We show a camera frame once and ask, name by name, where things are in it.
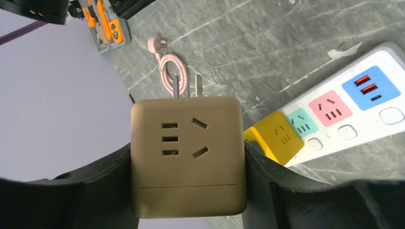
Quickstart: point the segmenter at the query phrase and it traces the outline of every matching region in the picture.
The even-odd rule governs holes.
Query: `teal outlet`
[[[288,115],[287,120],[299,137],[305,137],[318,131],[318,127],[304,108]]]

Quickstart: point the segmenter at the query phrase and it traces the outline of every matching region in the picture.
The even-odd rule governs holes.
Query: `yellow outlet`
[[[304,143],[280,111],[275,111],[244,131],[246,141],[256,141],[265,155],[281,165],[287,164]]]

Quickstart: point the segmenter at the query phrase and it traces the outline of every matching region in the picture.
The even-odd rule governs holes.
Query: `plug prong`
[[[173,99],[180,98],[180,91],[179,91],[179,76],[176,75],[173,77]]]
[[[203,78],[200,75],[195,75],[195,97],[202,97],[203,95]]]

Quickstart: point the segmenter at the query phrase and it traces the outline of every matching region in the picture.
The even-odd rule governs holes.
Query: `red usb port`
[[[356,80],[354,83],[356,84],[356,86],[360,86],[361,84],[367,82],[370,80],[370,77],[368,75],[363,76],[361,79]]]
[[[377,85],[375,85],[375,83],[371,84],[370,86],[367,86],[365,88],[362,89],[363,94],[367,94],[371,91],[374,91],[375,89],[377,89]]]

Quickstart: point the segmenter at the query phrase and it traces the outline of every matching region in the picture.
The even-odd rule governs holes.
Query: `power strip button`
[[[338,132],[344,140],[350,140],[357,136],[356,130],[351,125],[341,126]]]
[[[396,107],[390,107],[380,112],[381,120],[387,124],[392,125],[399,123],[404,119],[404,114]]]
[[[323,148],[322,143],[317,138],[311,138],[310,140],[308,140],[308,146],[311,147],[315,151]]]

